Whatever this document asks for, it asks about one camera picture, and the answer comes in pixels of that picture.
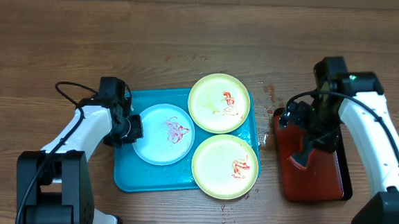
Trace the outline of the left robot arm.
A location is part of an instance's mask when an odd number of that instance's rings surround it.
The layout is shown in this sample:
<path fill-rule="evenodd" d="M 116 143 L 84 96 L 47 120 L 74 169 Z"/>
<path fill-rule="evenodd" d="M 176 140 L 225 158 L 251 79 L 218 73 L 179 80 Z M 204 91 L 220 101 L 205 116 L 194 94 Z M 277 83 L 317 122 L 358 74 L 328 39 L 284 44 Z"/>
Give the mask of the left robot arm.
<path fill-rule="evenodd" d="M 92 96 L 71 103 L 75 114 L 64 130 L 41 150 L 17 158 L 15 224 L 124 224 L 95 208 L 87 162 L 100 143 L 121 147 L 142 138 L 130 87 L 103 77 Z"/>

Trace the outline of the light blue round plate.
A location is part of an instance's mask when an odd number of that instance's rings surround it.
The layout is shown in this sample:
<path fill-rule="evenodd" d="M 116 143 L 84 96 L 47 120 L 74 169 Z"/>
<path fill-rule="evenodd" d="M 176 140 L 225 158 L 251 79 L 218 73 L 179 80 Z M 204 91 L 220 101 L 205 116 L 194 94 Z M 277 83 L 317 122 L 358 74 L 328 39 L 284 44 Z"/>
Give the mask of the light blue round plate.
<path fill-rule="evenodd" d="M 153 105 L 141 112 L 143 136 L 134 152 L 152 165 L 169 165 L 187 156 L 195 140 L 195 126 L 186 111 L 171 104 Z"/>

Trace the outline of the pink and black sponge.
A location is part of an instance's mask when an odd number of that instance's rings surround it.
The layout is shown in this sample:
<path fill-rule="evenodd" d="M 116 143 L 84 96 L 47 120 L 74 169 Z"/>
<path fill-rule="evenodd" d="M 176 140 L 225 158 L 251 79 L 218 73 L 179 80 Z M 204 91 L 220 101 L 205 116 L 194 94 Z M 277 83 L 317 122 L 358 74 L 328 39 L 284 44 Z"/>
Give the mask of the pink and black sponge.
<path fill-rule="evenodd" d="M 292 153 L 288 157 L 292 163 L 300 168 L 306 169 L 309 158 L 313 151 L 313 143 L 310 141 L 300 141 L 293 145 Z"/>

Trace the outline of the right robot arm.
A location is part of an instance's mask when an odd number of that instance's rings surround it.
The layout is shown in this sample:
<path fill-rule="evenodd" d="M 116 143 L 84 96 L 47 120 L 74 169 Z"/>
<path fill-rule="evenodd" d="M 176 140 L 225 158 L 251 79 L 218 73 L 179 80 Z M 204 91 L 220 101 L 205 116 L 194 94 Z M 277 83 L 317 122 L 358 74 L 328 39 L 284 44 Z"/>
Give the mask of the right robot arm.
<path fill-rule="evenodd" d="M 371 71 L 349 72 L 341 57 L 314 66 L 316 87 L 297 94 L 272 117 L 276 151 L 301 175 L 316 152 L 332 153 L 341 164 L 341 126 L 350 132 L 364 165 L 370 200 L 349 224 L 399 224 L 399 136 L 392 123 L 384 88 Z"/>

